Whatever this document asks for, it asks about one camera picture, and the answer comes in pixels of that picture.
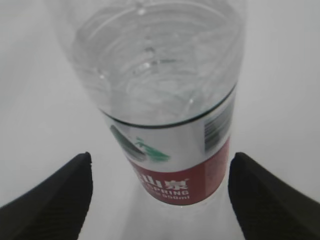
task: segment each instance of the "white background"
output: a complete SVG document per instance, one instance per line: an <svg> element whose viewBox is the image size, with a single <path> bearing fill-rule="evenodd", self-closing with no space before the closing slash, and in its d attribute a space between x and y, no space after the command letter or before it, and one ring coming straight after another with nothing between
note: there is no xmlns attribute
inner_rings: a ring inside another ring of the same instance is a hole
<svg viewBox="0 0 320 240"><path fill-rule="evenodd" d="M319 0L248 1L230 150L318 202L319 11ZM0 0L0 207L85 151L94 195L80 239L146 237L137 233L146 218L138 180L65 60L45 8L39 0ZM239 234L234 222L221 234ZM148 231L153 239L178 239Z"/></svg>

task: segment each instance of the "water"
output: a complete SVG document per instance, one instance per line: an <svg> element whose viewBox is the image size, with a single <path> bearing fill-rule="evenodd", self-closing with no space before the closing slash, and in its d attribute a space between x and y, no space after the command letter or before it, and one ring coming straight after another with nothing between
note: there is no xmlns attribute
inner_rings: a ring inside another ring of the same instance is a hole
<svg viewBox="0 0 320 240"><path fill-rule="evenodd" d="M200 2L107 7L78 30L73 65L102 112L166 125L211 109L230 92L243 56L243 21L227 1Z"/></svg>

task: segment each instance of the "clear plastic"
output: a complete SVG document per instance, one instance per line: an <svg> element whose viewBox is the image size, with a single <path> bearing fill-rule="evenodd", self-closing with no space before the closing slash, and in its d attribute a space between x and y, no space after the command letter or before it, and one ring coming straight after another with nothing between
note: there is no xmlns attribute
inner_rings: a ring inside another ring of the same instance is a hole
<svg viewBox="0 0 320 240"><path fill-rule="evenodd" d="M47 1L60 42L98 108L142 126L180 123L236 85L243 0Z"/></svg>
<svg viewBox="0 0 320 240"><path fill-rule="evenodd" d="M199 239L219 232L210 221L230 208L222 183L244 54L245 1L47 4L76 74L142 185L160 200L147 201L159 221L165 219L160 212L172 214L172 224L185 230L172 230L174 239L191 236L193 228L206 236ZM197 219L202 225L192 226Z"/></svg>

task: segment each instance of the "bottle label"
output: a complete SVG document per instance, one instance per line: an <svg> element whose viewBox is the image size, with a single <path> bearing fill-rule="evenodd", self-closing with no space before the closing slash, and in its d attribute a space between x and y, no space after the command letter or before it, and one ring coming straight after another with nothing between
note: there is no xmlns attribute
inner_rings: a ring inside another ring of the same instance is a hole
<svg viewBox="0 0 320 240"><path fill-rule="evenodd" d="M143 127L106 117L136 175L154 198L184 206L217 190L228 162L232 95L185 124Z"/></svg>

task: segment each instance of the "barcode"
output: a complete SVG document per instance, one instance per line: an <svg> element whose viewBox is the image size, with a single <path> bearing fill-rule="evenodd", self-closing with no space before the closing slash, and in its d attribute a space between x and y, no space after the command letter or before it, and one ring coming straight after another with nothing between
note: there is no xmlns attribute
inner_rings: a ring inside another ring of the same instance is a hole
<svg viewBox="0 0 320 240"><path fill-rule="evenodd" d="M219 116L205 121L204 148L206 153L213 150L228 133L232 122L233 109L234 102L232 101Z"/></svg>

